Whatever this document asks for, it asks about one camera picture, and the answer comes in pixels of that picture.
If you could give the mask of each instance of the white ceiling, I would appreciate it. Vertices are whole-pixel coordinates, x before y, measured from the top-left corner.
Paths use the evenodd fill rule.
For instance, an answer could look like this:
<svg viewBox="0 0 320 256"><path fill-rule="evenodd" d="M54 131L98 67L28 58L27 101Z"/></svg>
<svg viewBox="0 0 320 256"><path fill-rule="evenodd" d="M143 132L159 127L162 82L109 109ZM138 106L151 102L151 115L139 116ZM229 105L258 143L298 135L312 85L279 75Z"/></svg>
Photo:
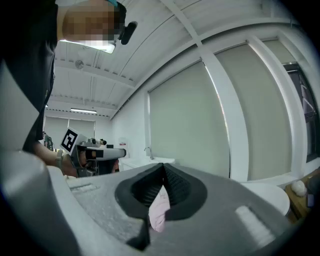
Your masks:
<svg viewBox="0 0 320 256"><path fill-rule="evenodd" d="M81 0L56 0L58 5L78 2ZM112 116L161 59L192 41L160 0L119 2L127 8L127 24L138 23L130 42L121 45L117 41L113 54L58 42L49 109L94 109L98 115ZM200 36L243 19L270 17L264 10L266 2L270 0L174 0ZM77 60L86 65L83 71L75 67Z"/></svg>

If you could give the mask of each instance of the fluorescent light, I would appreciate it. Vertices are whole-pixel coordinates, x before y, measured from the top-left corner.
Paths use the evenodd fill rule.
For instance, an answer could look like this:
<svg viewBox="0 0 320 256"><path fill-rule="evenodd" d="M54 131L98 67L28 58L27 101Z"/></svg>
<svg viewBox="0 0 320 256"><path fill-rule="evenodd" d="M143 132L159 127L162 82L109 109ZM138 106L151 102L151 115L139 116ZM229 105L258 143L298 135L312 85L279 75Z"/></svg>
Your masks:
<svg viewBox="0 0 320 256"><path fill-rule="evenodd" d="M78 109L78 108L71 108L71 111L83 112L83 113L93 113L93 114L97 113L97 111L95 111L95 110L86 110L86 109Z"/></svg>
<svg viewBox="0 0 320 256"><path fill-rule="evenodd" d="M104 51L108 54L112 54L116 48L116 44L113 42L106 42L106 41L86 41L86 42L71 42L67 40L61 40L60 42L66 42L81 46L87 46L91 48L95 48L100 51Z"/></svg>

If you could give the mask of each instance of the black shirt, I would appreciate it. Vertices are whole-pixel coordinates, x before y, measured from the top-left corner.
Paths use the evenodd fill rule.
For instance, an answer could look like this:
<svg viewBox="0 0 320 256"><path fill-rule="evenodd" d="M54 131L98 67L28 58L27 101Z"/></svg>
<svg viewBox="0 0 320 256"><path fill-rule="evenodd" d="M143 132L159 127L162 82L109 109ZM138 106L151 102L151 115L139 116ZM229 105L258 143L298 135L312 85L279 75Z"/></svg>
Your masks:
<svg viewBox="0 0 320 256"><path fill-rule="evenodd" d="M20 24L6 27L9 40L2 45L5 51L1 54L15 82L39 112L23 146L33 152L33 144L43 139L44 111L54 83L58 6L54 0L44 0L14 10L19 19L16 24Z"/></svg>

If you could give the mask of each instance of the pink object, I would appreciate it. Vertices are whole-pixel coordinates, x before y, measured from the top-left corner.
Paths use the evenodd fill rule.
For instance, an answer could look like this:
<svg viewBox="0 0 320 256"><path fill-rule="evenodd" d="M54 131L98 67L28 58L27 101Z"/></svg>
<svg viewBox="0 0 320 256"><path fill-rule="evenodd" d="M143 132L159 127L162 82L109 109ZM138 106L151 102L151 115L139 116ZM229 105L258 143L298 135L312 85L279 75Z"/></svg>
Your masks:
<svg viewBox="0 0 320 256"><path fill-rule="evenodd" d="M169 209L169 196L165 187L162 186L149 208L150 224L155 231L162 232L165 229L165 212Z"/></svg>

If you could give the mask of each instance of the sink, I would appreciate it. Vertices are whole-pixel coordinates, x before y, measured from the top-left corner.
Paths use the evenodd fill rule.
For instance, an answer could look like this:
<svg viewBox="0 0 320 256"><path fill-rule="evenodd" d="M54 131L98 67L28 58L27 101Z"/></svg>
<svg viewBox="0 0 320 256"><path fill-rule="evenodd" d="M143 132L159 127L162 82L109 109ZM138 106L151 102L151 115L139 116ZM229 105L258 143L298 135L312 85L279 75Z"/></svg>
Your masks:
<svg viewBox="0 0 320 256"><path fill-rule="evenodd" d="M155 157L154 159L150 159L150 157L145 158L120 158L119 163L123 166L123 170L129 170L133 168L138 168L141 166L146 166L150 164L157 164L157 163L168 163L174 164L175 159L173 158L164 158L164 157Z"/></svg>

